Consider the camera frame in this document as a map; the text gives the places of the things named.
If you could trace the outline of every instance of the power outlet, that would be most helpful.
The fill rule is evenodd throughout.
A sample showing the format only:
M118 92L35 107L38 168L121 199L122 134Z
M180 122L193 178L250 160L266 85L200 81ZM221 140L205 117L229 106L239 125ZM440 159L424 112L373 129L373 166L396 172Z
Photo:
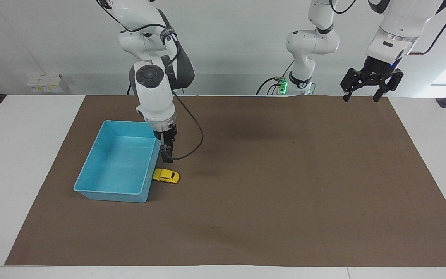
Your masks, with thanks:
M27 86L34 93L62 93L68 88L60 74L29 76Z

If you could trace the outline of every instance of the white wall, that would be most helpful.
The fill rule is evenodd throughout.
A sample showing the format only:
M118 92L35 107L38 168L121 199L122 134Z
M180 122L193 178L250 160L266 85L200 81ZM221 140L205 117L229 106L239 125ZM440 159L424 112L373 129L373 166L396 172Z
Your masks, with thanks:
M196 80L187 90L191 94L254 94L265 78L282 74L291 62L287 34L312 28L309 1L304 0L153 4L170 19L194 64ZM362 67L381 20L365 0L336 16L341 44L332 55L315 56L317 94L342 94L340 80L349 67ZM416 49L426 49L445 21L446 11L430 21ZM0 91L29 93L26 74L43 69L62 74L71 89L67 93L124 94L126 73L135 60L118 45L120 30L94 0L0 0ZM400 67L406 76L393 95L421 95L446 68L446 33L431 53L407 57Z

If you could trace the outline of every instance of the green led light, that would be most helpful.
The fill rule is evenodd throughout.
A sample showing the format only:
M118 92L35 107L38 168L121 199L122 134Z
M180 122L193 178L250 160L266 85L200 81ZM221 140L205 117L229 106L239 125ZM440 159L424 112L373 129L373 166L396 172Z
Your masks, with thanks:
M280 94L285 95L286 94L286 88L288 87L288 82L283 81L280 88Z

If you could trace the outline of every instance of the yellow toy car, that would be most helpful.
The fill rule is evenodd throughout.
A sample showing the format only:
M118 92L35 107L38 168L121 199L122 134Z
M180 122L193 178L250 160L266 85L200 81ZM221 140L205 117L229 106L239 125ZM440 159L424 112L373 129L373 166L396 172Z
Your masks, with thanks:
M155 169L153 173L153 180L176 184L180 180L180 175L169 169Z

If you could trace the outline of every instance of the black clamp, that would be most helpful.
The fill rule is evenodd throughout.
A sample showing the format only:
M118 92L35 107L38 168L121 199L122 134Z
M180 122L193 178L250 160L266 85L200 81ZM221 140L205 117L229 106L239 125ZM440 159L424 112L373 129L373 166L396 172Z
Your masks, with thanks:
M173 142L177 135L177 126L170 125L170 129L166 132L154 131L154 136L161 141L160 154L163 163L173 163Z
M168 27L165 28L162 32L161 32L161 42L163 42L163 45L166 46L166 40L170 41L172 35L175 35L175 37L177 36L177 34L175 33L175 29Z
M359 88L366 85L377 85L379 89L373 96L373 100L377 103L388 91L395 91L402 80L404 73L400 69L396 69L391 74L377 74L371 73L366 78L363 78L363 70L356 71L354 68L350 68L345 74L340 86L342 87L345 95L343 100L347 103L352 97L352 93Z

